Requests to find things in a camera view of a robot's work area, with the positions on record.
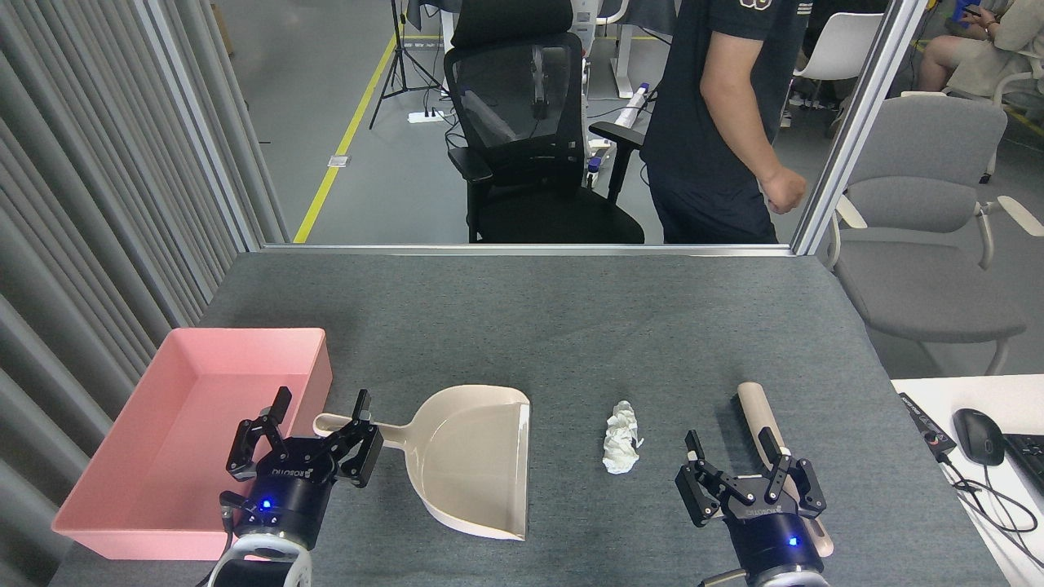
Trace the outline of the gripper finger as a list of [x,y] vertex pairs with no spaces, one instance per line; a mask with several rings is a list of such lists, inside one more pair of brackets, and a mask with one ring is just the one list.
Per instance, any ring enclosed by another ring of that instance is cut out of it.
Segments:
[[226,464],[226,471],[233,479],[246,482],[256,475],[254,450],[261,437],[268,439],[269,446],[279,460],[290,457],[290,450],[279,430],[285,413],[290,407],[292,393],[287,386],[277,390],[272,405],[259,413],[254,420],[240,421],[236,435],[232,439],[232,448]]
[[679,468],[675,484],[694,525],[704,527],[721,510],[727,497],[738,499],[741,504],[754,504],[754,494],[742,489],[737,477],[706,460],[695,430],[687,432],[685,443],[693,456]]
[[825,510],[825,498],[814,474],[812,462],[807,457],[794,457],[780,446],[772,427],[759,431],[761,449],[768,457],[768,489],[764,496],[768,504],[776,504],[782,497],[783,484],[791,477],[798,497],[794,498],[799,516],[820,516]]
[[350,422],[321,442],[321,453],[333,457],[335,473],[358,489],[366,487],[383,446],[382,432],[369,415],[370,394],[360,390]]

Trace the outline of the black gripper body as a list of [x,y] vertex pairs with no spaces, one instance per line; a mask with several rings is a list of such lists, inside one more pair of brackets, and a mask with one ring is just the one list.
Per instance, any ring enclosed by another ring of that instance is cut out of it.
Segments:
[[323,439],[287,439],[289,457],[279,457],[276,451],[261,457],[250,490],[250,501],[259,512],[240,516],[235,525],[238,537],[251,532],[282,534],[306,549],[316,546],[336,483],[336,463],[323,443]]
[[817,518],[821,512],[799,508],[794,499],[780,499],[776,504],[742,504],[738,499],[726,499],[723,523],[748,576],[821,573],[823,561],[812,544],[812,535],[802,524],[803,518]]

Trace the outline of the person's hand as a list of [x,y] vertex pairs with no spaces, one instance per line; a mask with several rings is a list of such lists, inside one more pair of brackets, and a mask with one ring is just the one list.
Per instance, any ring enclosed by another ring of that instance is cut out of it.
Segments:
[[786,166],[779,165],[757,178],[773,213],[786,214],[805,197],[807,180]]

